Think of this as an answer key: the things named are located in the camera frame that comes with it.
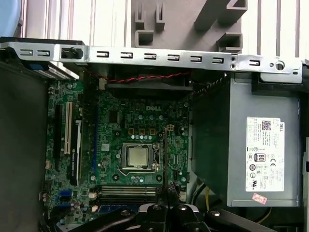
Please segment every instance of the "white label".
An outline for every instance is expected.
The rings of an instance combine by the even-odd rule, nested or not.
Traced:
[[[246,192],[284,191],[284,122],[248,117]]]

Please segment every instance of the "chipset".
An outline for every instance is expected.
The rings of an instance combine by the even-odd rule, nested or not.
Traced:
[[[119,123],[119,111],[109,111],[109,123]]]

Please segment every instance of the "pci slot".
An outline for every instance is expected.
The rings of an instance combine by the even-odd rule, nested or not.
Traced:
[[[66,126],[65,126],[65,136],[64,136],[64,154],[70,154],[70,151],[71,151],[72,111],[73,111],[73,103],[71,101],[68,101],[67,102],[67,107],[66,107]]]

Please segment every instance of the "screw hole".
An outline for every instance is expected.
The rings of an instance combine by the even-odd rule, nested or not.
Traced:
[[[276,63],[276,69],[277,69],[278,71],[282,71],[282,70],[284,69],[284,63],[283,63],[282,61],[278,61],[278,62]]]

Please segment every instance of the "black pcie slot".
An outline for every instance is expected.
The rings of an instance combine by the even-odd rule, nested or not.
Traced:
[[[53,157],[55,160],[55,169],[59,172],[59,161],[61,152],[61,129],[62,129],[62,105],[55,105],[55,119],[54,119],[54,150]]]
[[[70,184],[78,186],[79,150],[77,150],[79,124],[72,123],[70,150]]]

